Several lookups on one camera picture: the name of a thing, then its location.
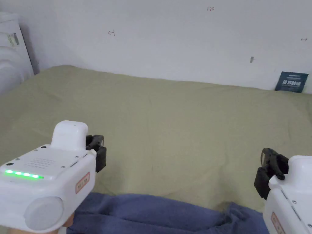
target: label on pillow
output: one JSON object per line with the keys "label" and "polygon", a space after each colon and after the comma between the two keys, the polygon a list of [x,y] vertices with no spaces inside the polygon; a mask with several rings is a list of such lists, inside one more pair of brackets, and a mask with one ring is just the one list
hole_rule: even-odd
{"label": "label on pillow", "polygon": [[309,74],[282,71],[275,91],[284,90],[295,93],[302,93]]}

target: white round cap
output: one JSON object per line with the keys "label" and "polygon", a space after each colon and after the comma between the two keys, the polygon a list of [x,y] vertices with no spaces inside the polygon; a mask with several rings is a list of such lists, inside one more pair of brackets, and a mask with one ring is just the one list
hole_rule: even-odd
{"label": "white round cap", "polygon": [[27,227],[41,231],[54,226],[62,217],[64,205],[59,197],[42,197],[34,200],[26,209]]}

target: wrinkled fabric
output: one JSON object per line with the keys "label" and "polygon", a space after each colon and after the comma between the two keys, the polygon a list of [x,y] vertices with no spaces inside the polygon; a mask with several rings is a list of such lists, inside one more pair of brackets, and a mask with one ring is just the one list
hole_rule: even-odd
{"label": "wrinkled fabric", "polygon": [[225,212],[167,198],[90,193],[69,234],[268,234],[262,214],[231,203]]}

